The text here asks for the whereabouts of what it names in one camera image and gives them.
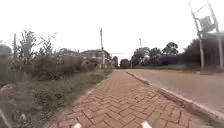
utility pole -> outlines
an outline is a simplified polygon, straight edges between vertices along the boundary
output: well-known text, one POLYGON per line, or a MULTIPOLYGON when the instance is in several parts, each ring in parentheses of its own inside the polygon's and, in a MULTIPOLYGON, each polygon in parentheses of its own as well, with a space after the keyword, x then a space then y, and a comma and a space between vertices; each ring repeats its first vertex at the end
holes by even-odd
POLYGON ((13 58, 17 59, 17 51, 16 51, 16 33, 14 33, 14 40, 13 40, 13 58))
POLYGON ((100 29, 100 36, 101 36, 101 51, 102 51, 101 68, 104 68, 104 66, 105 66, 105 58, 104 58, 104 49, 103 49, 103 31, 102 31, 102 28, 100 29))
POLYGON ((191 4, 190 4, 189 0, 188 0, 188 4, 189 4, 189 7, 191 9, 191 15, 194 19, 194 23, 195 23, 195 26, 196 26, 196 29, 197 29, 198 39, 200 41, 199 45, 200 45, 200 55, 201 55, 201 69, 204 69, 205 68, 205 61, 204 61, 204 51, 203 51, 202 37, 201 37, 201 33, 200 33, 199 26, 198 26, 198 23, 197 23, 197 18, 195 17, 195 13, 193 12, 193 9, 191 7, 191 4))
POLYGON ((218 39, 218 46, 219 46, 219 63, 220 63, 220 69, 224 70, 224 65, 223 65, 223 47, 222 47, 222 38, 221 38, 221 34, 220 34, 220 30, 219 30, 219 26, 218 26, 218 20, 215 16, 215 13, 212 9, 212 5, 210 3, 209 0, 207 0, 207 4, 208 4, 208 8, 211 12, 212 18, 214 20, 214 25, 215 25, 215 29, 217 32, 217 39, 218 39))

curb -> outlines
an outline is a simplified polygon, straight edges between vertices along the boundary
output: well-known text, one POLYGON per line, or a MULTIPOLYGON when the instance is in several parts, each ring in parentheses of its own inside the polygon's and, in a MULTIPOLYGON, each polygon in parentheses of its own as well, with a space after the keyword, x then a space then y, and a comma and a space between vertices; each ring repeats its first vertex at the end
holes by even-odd
MULTIPOLYGON (((152 82, 147 81, 144 78, 141 78, 141 77, 139 77, 133 73, 130 73, 128 71, 126 71, 126 73, 133 76, 135 79, 137 79, 145 84, 153 86, 152 82)), ((176 94, 170 90, 167 90, 165 88, 158 88, 158 87, 155 87, 155 88, 163 96, 167 97, 168 99, 170 99, 176 103, 183 105, 186 110, 188 110, 190 112, 194 112, 204 119, 208 119, 211 122, 211 124, 213 124, 217 127, 224 127, 224 114, 222 114, 218 111, 212 110, 200 103, 197 103, 195 101, 187 99, 187 98, 185 98, 181 95, 178 95, 178 94, 176 94)))

sky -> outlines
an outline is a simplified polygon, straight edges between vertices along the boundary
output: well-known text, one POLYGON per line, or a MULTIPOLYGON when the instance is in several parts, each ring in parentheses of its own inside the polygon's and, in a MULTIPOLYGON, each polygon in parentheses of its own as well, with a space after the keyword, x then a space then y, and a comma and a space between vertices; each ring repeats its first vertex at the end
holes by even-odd
MULTIPOLYGON (((211 0, 224 30, 223 0, 211 0)), ((205 0, 192 0, 194 10, 205 0)), ((197 16, 209 15, 207 8, 197 16)), ((187 0, 0 0, 0 40, 11 45, 13 33, 30 28, 37 39, 55 36, 53 47, 84 51, 104 49, 130 59, 136 48, 164 48, 175 42, 182 52, 196 29, 187 0)))

red brick pavement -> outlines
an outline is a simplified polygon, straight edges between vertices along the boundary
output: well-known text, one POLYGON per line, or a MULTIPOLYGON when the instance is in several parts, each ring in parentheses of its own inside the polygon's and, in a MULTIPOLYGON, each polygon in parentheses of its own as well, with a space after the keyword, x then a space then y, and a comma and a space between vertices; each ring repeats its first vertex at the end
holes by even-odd
POLYGON ((49 128, 199 128, 209 123, 167 100, 123 71, 114 71, 80 103, 71 106, 49 128))

asphalt road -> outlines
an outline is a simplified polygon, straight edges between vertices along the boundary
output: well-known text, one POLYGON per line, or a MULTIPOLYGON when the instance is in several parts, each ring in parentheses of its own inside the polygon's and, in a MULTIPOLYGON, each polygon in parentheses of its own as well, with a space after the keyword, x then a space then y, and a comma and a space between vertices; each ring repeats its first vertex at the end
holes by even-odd
POLYGON ((188 99, 224 113, 224 76, 162 70, 128 70, 188 99))

